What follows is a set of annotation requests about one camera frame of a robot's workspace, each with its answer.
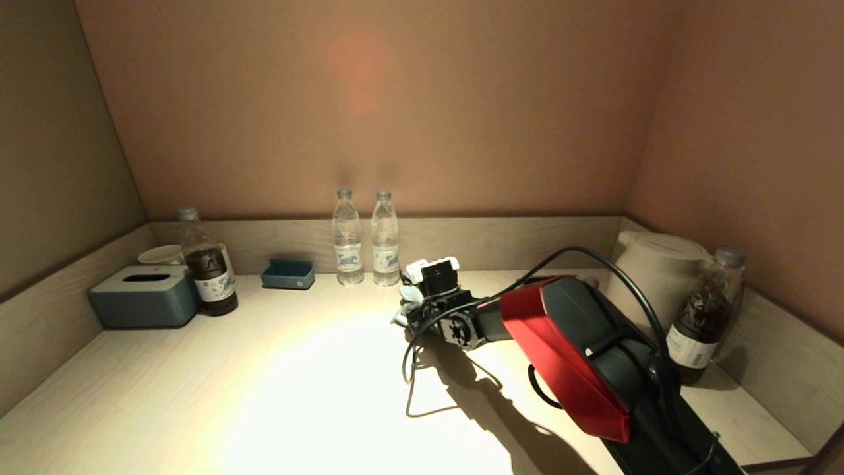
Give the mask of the light blue microfibre cloth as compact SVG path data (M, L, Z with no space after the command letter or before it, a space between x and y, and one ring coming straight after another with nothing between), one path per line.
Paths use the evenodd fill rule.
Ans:
M399 295L401 297L399 309L392 316L390 322L406 329L409 328L409 316L422 306L424 296L419 288L410 284L399 286Z

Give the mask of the clear water bottle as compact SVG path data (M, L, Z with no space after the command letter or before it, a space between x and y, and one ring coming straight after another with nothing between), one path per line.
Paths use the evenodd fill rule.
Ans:
M399 222L388 190L376 192L371 217L372 276L378 286L393 286L399 280Z
M364 278L361 219L353 204L351 189L339 189L332 216L334 254L338 282L344 286L361 283Z

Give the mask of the small blue tray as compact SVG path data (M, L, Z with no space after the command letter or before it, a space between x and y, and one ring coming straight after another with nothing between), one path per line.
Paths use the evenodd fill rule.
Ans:
M261 280L263 288L308 290L315 281L314 264L301 259L271 259Z

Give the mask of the white electric kettle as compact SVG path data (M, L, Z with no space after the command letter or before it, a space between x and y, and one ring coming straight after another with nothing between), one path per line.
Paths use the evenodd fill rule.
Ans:
M638 286L668 331L711 255L693 241L654 232L623 231L618 243L624 251L616 267Z

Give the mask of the dark tea bottle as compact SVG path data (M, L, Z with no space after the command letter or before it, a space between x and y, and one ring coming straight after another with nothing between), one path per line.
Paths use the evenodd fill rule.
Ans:
M182 256L198 291L202 312L211 317L229 315L240 301L219 240L202 222L196 208L182 207L178 217Z
M720 247L700 268L667 333L679 384L696 384L719 348L742 299L747 252Z

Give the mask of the white cup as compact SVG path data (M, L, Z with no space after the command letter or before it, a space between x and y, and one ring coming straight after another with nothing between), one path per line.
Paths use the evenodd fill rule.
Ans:
M138 256L138 262L142 265L184 265L180 245L163 245L153 247Z

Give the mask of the blue tissue box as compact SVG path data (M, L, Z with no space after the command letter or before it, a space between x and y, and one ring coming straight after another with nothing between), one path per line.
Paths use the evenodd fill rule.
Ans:
M175 329L200 309L186 265L131 265L87 291L106 329Z

